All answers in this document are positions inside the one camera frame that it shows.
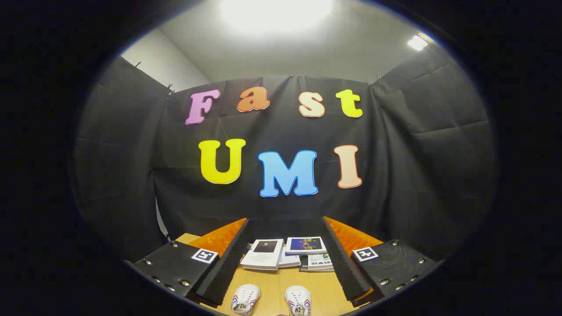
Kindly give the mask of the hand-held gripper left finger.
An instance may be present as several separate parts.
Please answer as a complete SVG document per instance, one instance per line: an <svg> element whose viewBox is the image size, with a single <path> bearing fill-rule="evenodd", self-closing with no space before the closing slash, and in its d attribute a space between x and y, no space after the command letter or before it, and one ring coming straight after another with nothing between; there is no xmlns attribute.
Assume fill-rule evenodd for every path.
<svg viewBox="0 0 562 316"><path fill-rule="evenodd" d="M172 295L216 308L245 254L250 223L242 218L188 243L172 240L132 267Z"/></svg>

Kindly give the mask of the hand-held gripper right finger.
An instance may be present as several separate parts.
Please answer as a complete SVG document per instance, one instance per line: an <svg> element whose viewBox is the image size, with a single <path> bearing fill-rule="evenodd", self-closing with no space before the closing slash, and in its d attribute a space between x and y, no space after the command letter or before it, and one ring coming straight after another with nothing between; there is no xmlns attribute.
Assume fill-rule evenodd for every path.
<svg viewBox="0 0 562 316"><path fill-rule="evenodd" d="M323 225L323 242L336 277L355 307L403 292L439 265L405 241L380 241L326 216Z"/></svg>

